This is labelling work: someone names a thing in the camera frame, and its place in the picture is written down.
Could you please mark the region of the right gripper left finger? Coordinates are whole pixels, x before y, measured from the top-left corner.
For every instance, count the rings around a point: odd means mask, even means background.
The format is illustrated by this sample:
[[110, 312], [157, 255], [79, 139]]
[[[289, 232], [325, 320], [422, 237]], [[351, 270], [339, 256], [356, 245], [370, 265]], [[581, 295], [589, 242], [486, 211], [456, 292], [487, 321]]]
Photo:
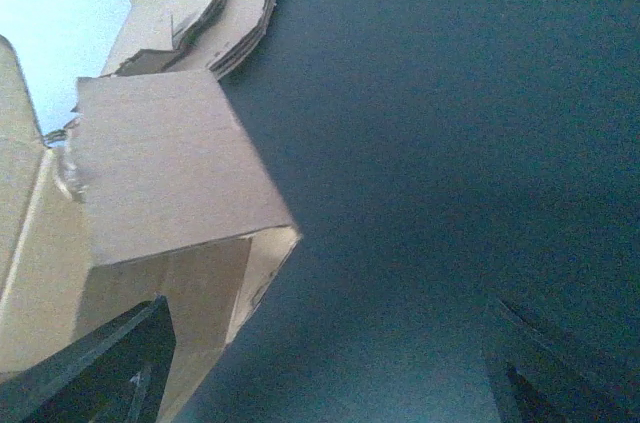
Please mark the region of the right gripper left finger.
[[144, 301], [1, 384], [3, 422], [155, 422], [176, 337]]

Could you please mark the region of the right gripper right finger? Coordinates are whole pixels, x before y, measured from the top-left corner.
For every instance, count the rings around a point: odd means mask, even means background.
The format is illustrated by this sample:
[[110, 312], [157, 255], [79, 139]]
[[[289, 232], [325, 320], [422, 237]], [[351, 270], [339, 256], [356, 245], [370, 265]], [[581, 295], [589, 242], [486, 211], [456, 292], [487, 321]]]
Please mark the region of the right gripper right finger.
[[639, 420], [639, 371], [527, 307], [488, 302], [483, 356], [502, 422]]

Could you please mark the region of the cardboard box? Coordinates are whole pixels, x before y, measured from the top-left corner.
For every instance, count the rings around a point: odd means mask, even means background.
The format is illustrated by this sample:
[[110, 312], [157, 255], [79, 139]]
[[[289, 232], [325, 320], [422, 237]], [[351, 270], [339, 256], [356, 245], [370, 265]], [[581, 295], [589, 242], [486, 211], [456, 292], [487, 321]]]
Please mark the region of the cardboard box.
[[167, 298], [171, 421], [252, 316], [297, 225], [207, 70], [81, 78], [48, 145], [1, 44], [1, 371]]

